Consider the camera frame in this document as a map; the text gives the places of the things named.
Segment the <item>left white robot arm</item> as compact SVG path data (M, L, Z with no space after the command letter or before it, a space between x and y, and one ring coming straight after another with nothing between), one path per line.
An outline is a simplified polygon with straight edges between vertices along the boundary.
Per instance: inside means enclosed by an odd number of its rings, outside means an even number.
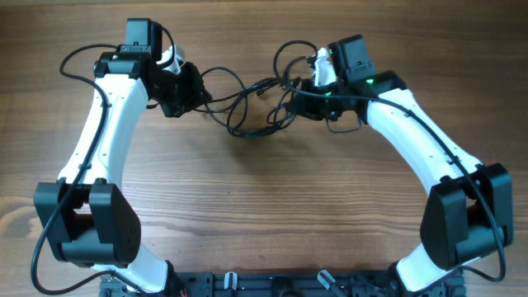
M123 44L101 46L76 148L57 180L41 182L34 194L43 226L37 247L119 281L130 295L187 293L172 264L142 244L139 217L121 190L132 135L149 101L169 118L211 101L197 67L176 46L163 49L166 37L156 21L130 18Z

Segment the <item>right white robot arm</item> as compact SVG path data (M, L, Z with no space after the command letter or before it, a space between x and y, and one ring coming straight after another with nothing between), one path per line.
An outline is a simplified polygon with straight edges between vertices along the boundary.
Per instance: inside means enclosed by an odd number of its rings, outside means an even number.
M502 256L512 243L509 172L451 140L396 73L376 70L360 35L317 49L307 63L311 76L294 83L289 111L328 123L356 113L394 146L427 194L420 243L408 256L384 271L355 272L344 287L328 271L318 281L338 296L465 295L473 262Z

